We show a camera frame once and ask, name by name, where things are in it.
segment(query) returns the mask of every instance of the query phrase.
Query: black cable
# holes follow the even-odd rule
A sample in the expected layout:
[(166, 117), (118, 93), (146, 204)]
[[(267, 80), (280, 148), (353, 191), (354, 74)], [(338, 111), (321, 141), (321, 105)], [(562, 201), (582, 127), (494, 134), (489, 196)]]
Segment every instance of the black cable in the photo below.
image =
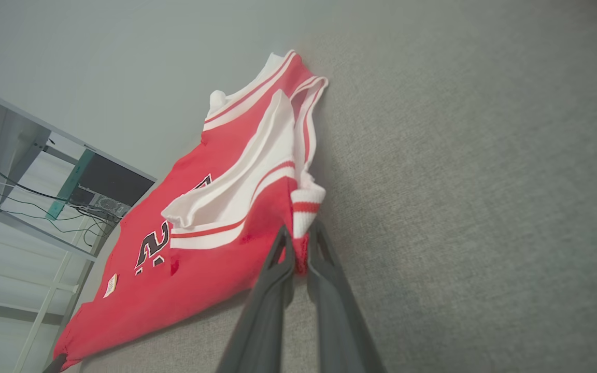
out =
[[(10, 178), (9, 178), (9, 177), (7, 177), (6, 175), (4, 175), (4, 174), (3, 174), (1, 171), (0, 171), (0, 176), (1, 176), (1, 177), (3, 177), (3, 178), (4, 178), (4, 179), (6, 179), (6, 180), (9, 180), (9, 181), (10, 181), (10, 182), (12, 182), (14, 185), (17, 185), (17, 186), (19, 186), (20, 188), (22, 188), (22, 189), (24, 189), (24, 190), (26, 190), (26, 191), (29, 191), (29, 192), (31, 192), (31, 193), (38, 194), (39, 196), (43, 196), (43, 197), (47, 197), (47, 198), (51, 198), (51, 199), (53, 199), (53, 200), (57, 200), (57, 201), (60, 201), (60, 202), (67, 202), (67, 203), (70, 203), (70, 201), (68, 200), (68, 198), (59, 198), (59, 197), (55, 197), (55, 196), (50, 196), (50, 194), (41, 193), (41, 192), (39, 192), (39, 191), (35, 191), (35, 190), (31, 189), (31, 188), (27, 188), (26, 186), (24, 186), (24, 185), (20, 184), (19, 182), (16, 182), (15, 180), (12, 180), (12, 179), (10, 179)], [(95, 207), (95, 208), (98, 208), (97, 206), (91, 206), (91, 205), (87, 205), (87, 207)], [(104, 213), (106, 213), (106, 214), (110, 214), (110, 212), (107, 212), (106, 210), (102, 210), (102, 209), (100, 209), (100, 210), (101, 210), (101, 211), (103, 211), (103, 212), (104, 212)]]
[[(95, 223), (93, 223), (93, 224), (92, 224), (90, 227), (88, 227), (88, 228), (87, 228), (87, 232), (92, 232), (92, 231), (91, 231), (91, 227), (93, 227), (93, 226), (95, 226), (95, 225), (97, 225), (97, 224), (98, 224), (98, 222), (95, 222)], [(101, 231), (101, 232), (103, 232), (103, 235), (102, 235), (102, 236), (99, 236), (99, 237), (105, 237), (105, 231), (103, 231), (103, 229), (102, 229), (100, 226), (97, 226), (97, 227), (98, 227), (98, 229), (100, 229), (100, 231)], [(85, 233), (83, 234), (83, 236), (82, 236), (82, 241), (84, 241), (84, 244), (86, 244), (86, 246), (89, 246), (90, 248), (93, 248), (93, 244), (91, 244), (91, 245), (90, 245), (89, 243), (87, 243), (87, 239), (86, 239), (86, 237), (87, 237), (87, 232), (85, 232)]]
[[(45, 210), (44, 208), (40, 207), (39, 205), (36, 205), (35, 203), (31, 203), (31, 202), (24, 202), (24, 201), (17, 200), (17, 199), (15, 199), (15, 198), (12, 198), (12, 197), (7, 197), (7, 198), (8, 198), (9, 200), (14, 200), (14, 201), (15, 201), (15, 202), (17, 202), (17, 203), (24, 203), (24, 204), (26, 204), (26, 205), (35, 206), (36, 208), (38, 208), (39, 210), (43, 211), (44, 213), (46, 213), (46, 214), (50, 214), (50, 212), (48, 212), (48, 211), (47, 211), (47, 210)], [(97, 219), (100, 219), (102, 222), (104, 222), (105, 224), (107, 224), (107, 222), (106, 222), (106, 221), (104, 221), (104, 220), (103, 220), (102, 218), (100, 218), (100, 217), (93, 217), (93, 216), (86, 215), (86, 214), (82, 214), (82, 215), (85, 215), (85, 216), (88, 216), (88, 217), (92, 217), (92, 218), (97, 218)], [(55, 220), (57, 220), (57, 221), (63, 221), (63, 220), (71, 220), (71, 219), (74, 219), (74, 218), (78, 218), (78, 217), (64, 218), (64, 219), (55, 219)]]
[(105, 224), (109, 225), (109, 220), (107, 220), (107, 221), (106, 221), (106, 220), (104, 220), (103, 218), (101, 218), (101, 217), (98, 217), (97, 215), (90, 214), (88, 211), (82, 211), (82, 210), (81, 210), (81, 208), (79, 208), (79, 207), (73, 207), (73, 208), (74, 208), (74, 209), (75, 209), (75, 210), (76, 210), (78, 213), (80, 213), (81, 215), (83, 215), (83, 217), (90, 217), (90, 218), (93, 218), (93, 220), (96, 220), (96, 219), (98, 219), (98, 220), (100, 220), (101, 222), (104, 222)]
[[(90, 227), (89, 227), (89, 228), (87, 228), (87, 229), (71, 229), (70, 231), (62, 231), (61, 229), (59, 229), (59, 227), (57, 227), (57, 226), (56, 226), (56, 225), (55, 225), (55, 224), (52, 222), (52, 220), (50, 220), (50, 219), (48, 219), (48, 218), (46, 218), (46, 217), (34, 217), (34, 216), (32, 216), (32, 215), (24, 214), (24, 212), (7, 211), (7, 210), (1, 210), (1, 209), (0, 209), (0, 212), (7, 212), (7, 213), (9, 213), (9, 214), (24, 215), (24, 216), (26, 216), (26, 217), (29, 217), (29, 218), (35, 218), (35, 219), (45, 219), (45, 220), (47, 220), (48, 222), (50, 222), (50, 224), (52, 224), (52, 226), (54, 226), (54, 227), (57, 229), (57, 231), (59, 231), (59, 232), (62, 232), (62, 233), (69, 233), (69, 232), (83, 232), (83, 231), (84, 231), (84, 232), (86, 232), (86, 231), (89, 231), (89, 228), (90, 228)], [(74, 218), (78, 218), (78, 217), (68, 218), (68, 219), (64, 219), (64, 220), (70, 220), (70, 219), (74, 219)], [(99, 235), (99, 234), (97, 234), (97, 233), (94, 233), (94, 232), (92, 232), (92, 233), (93, 233), (93, 234), (95, 234), (96, 236), (102, 237), (101, 235)]]

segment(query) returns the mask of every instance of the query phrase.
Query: white stripe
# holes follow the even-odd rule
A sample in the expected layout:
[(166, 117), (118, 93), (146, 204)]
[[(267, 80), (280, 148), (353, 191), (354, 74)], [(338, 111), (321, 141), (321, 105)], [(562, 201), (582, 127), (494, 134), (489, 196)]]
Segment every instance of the white stripe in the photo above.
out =
[[(255, 203), (255, 201), (259, 197), (259, 194), (261, 194), (262, 191), (264, 191), (264, 189), (267, 189), (268, 186), (270, 186), (274, 182), (276, 182), (284, 177), (289, 177), (291, 179), (294, 179), (294, 168), (291, 166), (280, 168), (278, 170), (275, 170), (274, 172), (269, 174), (264, 180), (262, 180), (262, 182), (259, 184), (259, 188), (257, 189), (257, 191), (255, 192), (255, 195), (252, 198), (252, 201), (250, 202), (250, 206), (252, 206)], [(209, 229), (215, 229), (215, 228), (219, 228), (219, 227), (223, 227), (223, 226), (228, 226), (228, 225), (235, 224), (236, 222), (241, 221), (241, 219), (243, 219), (246, 215), (244, 215), (243, 217), (237, 217), (235, 219), (230, 219), (225, 222), (223, 222), (223, 221), (212, 222), (209, 224), (202, 224), (199, 226), (193, 226), (193, 227), (188, 227), (188, 228), (173, 227), (171, 235), (203, 232), (203, 231), (208, 231)]]
[(294, 232), (292, 236), (294, 238), (301, 238), (308, 232), (310, 225), (317, 217), (317, 214), (312, 212), (295, 212), (294, 213)]
[[(255, 193), (255, 196), (250, 205), (252, 206), (261, 194), (261, 192), (267, 189), (267, 187), (271, 186), (274, 182), (277, 182), (284, 178), (293, 177), (294, 168), (292, 167), (288, 166), (280, 168), (279, 170), (275, 170), (270, 175), (268, 175), (268, 177), (264, 179), (261, 184), (259, 184), (258, 191)], [(233, 229), (230, 229), (229, 231), (207, 234), (205, 236), (187, 238), (174, 237), (176, 234), (203, 232), (208, 231), (209, 229), (235, 224), (236, 222), (240, 221), (240, 219), (224, 224), (223, 222), (204, 224), (202, 226), (191, 227), (189, 229), (174, 228), (172, 229), (172, 234), (170, 236), (170, 247), (178, 249), (207, 250), (226, 245), (227, 243), (234, 241), (234, 239), (236, 239), (241, 234), (241, 231), (244, 229), (244, 226), (246, 225), (246, 220), (244, 220), (241, 224), (234, 227)]]
[(312, 183), (308, 187), (296, 189), (292, 192), (292, 203), (322, 203), (326, 196), (326, 190), (321, 186)]
[(297, 94), (300, 94), (301, 92), (303, 92), (303, 90), (308, 88), (308, 86), (312, 87), (312, 85), (315, 82), (317, 82), (317, 80), (319, 80), (319, 79), (320, 79), (319, 76), (311, 76), (310, 78), (306, 79), (305, 82), (299, 84), (299, 86), (296, 87), (296, 90), (294, 90), (294, 93), (292, 94), (291, 97), (289, 97), (289, 99), (294, 99), (294, 97), (296, 97)]
[(306, 118), (307, 118), (307, 123), (308, 123), (308, 138), (309, 138), (308, 145), (309, 145), (309, 148), (306, 149), (306, 152), (308, 154), (308, 161), (306, 161), (306, 163), (304, 165), (304, 170), (308, 170), (308, 168), (310, 167), (310, 164), (312, 163), (312, 158), (315, 156), (315, 142), (317, 142), (316, 137), (315, 137), (315, 123), (312, 121), (312, 113), (315, 111), (315, 106), (319, 102), (319, 99), (322, 96), (322, 93), (324, 93), (324, 88), (327, 85), (329, 85), (329, 81), (326, 78), (323, 78), (323, 80), (320, 80), (320, 83), (321, 82), (323, 82), (322, 85), (316, 84), (312, 88), (310, 88), (310, 91), (315, 90), (314, 92), (309, 91), (310, 93), (308, 93), (310, 107), (308, 109), (308, 113), (306, 114)]
[(308, 106), (306, 101), (301, 104), (301, 109), (298, 111), (296, 123), (294, 124), (294, 162), (296, 162), (296, 179), (300, 180), (301, 170), (303, 170), (303, 163), (305, 163), (305, 142), (303, 139), (303, 119), (308, 113)]
[(268, 138), (273, 132), (274, 125), (293, 119), (293, 115), (289, 109), (278, 110), (283, 99), (288, 100), (282, 92), (277, 92), (273, 95), (271, 104), (268, 106), (264, 118), (259, 123), (258, 131), (250, 139), (244, 152), (234, 166), (230, 167), (221, 177), (211, 182), (208, 186), (194, 189), (175, 198), (175, 200), (164, 208), (161, 215), (172, 222), (174, 226), (189, 227), (193, 223), (194, 215), (200, 208), (221, 196), (232, 184), (239, 181), (250, 168), (255, 166), (260, 153), (266, 149), (267, 145), (272, 146), (272, 144), (268, 144)]
[(287, 71), (287, 69), (289, 68), (289, 65), (291, 65), (291, 61), (294, 59), (294, 57), (296, 57), (296, 52), (294, 52), (292, 50), (288, 54), (287, 63), (282, 67), (282, 70), (280, 70), (280, 72), (278, 74), (276, 74), (275, 78), (268, 81), (268, 83), (266, 83), (262, 87), (260, 87), (254, 94), (250, 95), (247, 99), (245, 99), (242, 102), (240, 102), (238, 100), (231, 101), (227, 105), (223, 106), (222, 109), (213, 113), (213, 115), (210, 116), (209, 118), (213, 118), (213, 117), (217, 116), (219, 113), (225, 111), (229, 107), (233, 106), (235, 103), (240, 102), (235, 108), (228, 111), (228, 113), (226, 113), (225, 115), (223, 115), (213, 121), (210, 121), (208, 123), (204, 123), (204, 131), (213, 130), (214, 128), (216, 128), (220, 125), (230, 123), (230, 121), (235, 120), (236, 118), (241, 116), (241, 114), (245, 113), (250, 108), (255, 106), (255, 104), (259, 101), (259, 99), (261, 99), (263, 97), (263, 95), (266, 94), (266, 92), (275, 84), (275, 82), (277, 82), (284, 75), (285, 71)]
[[(280, 68), (280, 66), (282, 66), (282, 63), (287, 59), (287, 57), (289, 56), (289, 54), (291, 54), (292, 52), (294, 52), (294, 51), (290, 50), (284, 56), (278, 56), (277, 54), (271, 53), (268, 56), (268, 59), (267, 59), (266, 63), (264, 64), (264, 67), (261, 69), (261, 71), (259, 72), (259, 74), (255, 77), (255, 80), (253, 80), (252, 82), (248, 83), (248, 85), (246, 85), (242, 89), (238, 90), (234, 94), (228, 94), (228, 95), (226, 95), (225, 99), (227, 99), (227, 102), (230, 102), (232, 100), (237, 100), (240, 97), (243, 97), (248, 92), (250, 92), (255, 87), (257, 87), (259, 85), (259, 83), (263, 82), (268, 77), (270, 77), (271, 75), (273, 75), (273, 73), (275, 73), (275, 71), (277, 71)], [(207, 116), (207, 118), (209, 118), (211, 116), (213, 116), (213, 114), (210, 113)]]

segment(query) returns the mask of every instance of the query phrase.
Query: jersey tag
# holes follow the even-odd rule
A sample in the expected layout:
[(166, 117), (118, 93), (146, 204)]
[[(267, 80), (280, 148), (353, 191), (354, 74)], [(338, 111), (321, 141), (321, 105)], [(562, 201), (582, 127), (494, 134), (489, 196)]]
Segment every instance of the jersey tag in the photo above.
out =
[(112, 294), (112, 292), (114, 291), (114, 288), (116, 288), (117, 286), (117, 274), (114, 274), (114, 276), (112, 276), (111, 279), (109, 279), (109, 281), (107, 281), (107, 290), (105, 290), (105, 295), (103, 295), (103, 298), (107, 297), (107, 295)]

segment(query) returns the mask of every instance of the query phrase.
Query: gray fabric surface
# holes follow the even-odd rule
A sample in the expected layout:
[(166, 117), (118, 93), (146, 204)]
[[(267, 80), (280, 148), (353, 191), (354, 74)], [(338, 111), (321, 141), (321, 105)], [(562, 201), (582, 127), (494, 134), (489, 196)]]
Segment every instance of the gray fabric surface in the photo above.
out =
[[(348, 3), (295, 47), (321, 218), (388, 371), (597, 371), (597, 2)], [(214, 371), (244, 296), (88, 359)], [(299, 285), (284, 371), (317, 371)]]

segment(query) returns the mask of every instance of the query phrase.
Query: red basketball jersey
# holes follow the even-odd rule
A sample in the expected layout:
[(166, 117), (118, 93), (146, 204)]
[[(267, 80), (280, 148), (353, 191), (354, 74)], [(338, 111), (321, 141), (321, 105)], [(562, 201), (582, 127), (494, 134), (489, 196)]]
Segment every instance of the red basketball jersey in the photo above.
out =
[(305, 272), (325, 194), (308, 173), (312, 111), (327, 84), (291, 51), (236, 94), (211, 95), (201, 144), (121, 220), (95, 300), (55, 347), (62, 370), (251, 288), (282, 225)]

